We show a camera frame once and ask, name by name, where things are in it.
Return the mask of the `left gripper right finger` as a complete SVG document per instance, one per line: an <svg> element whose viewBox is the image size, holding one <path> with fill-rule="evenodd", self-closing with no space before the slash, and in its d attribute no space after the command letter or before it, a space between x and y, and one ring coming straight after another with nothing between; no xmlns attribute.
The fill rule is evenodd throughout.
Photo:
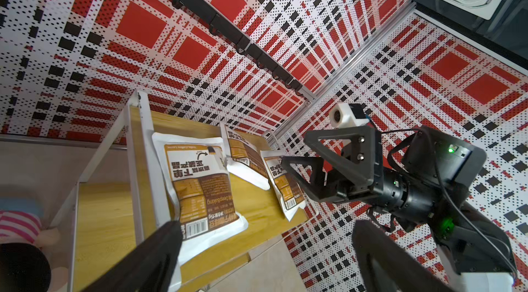
<svg viewBox="0 0 528 292"><path fill-rule="evenodd" d="M370 221L356 221L352 244L367 291L451 291Z"/></svg>

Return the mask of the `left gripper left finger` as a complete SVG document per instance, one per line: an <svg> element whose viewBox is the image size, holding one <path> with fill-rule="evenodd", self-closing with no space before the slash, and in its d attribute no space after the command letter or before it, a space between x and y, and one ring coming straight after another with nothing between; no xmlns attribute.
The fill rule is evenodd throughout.
<svg viewBox="0 0 528 292"><path fill-rule="evenodd" d="M168 291L183 244L179 221L169 221L85 291Z"/></svg>

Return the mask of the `brown coffee bag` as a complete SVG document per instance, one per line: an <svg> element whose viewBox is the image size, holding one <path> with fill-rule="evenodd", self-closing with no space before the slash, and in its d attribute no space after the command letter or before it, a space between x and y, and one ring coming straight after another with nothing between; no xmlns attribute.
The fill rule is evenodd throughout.
<svg viewBox="0 0 528 292"><path fill-rule="evenodd" d="M285 218L291 221L299 209L305 209L306 200L298 182L282 166L284 155L282 150L261 151L261 158L280 207Z"/></svg>
<svg viewBox="0 0 528 292"><path fill-rule="evenodd" d="M248 221L235 208L220 137L154 133L152 141L180 223L180 265L247 230Z"/></svg>
<svg viewBox="0 0 528 292"><path fill-rule="evenodd" d="M225 124L220 124L220 131L228 172L262 190L269 190L268 171L257 148Z"/></svg>

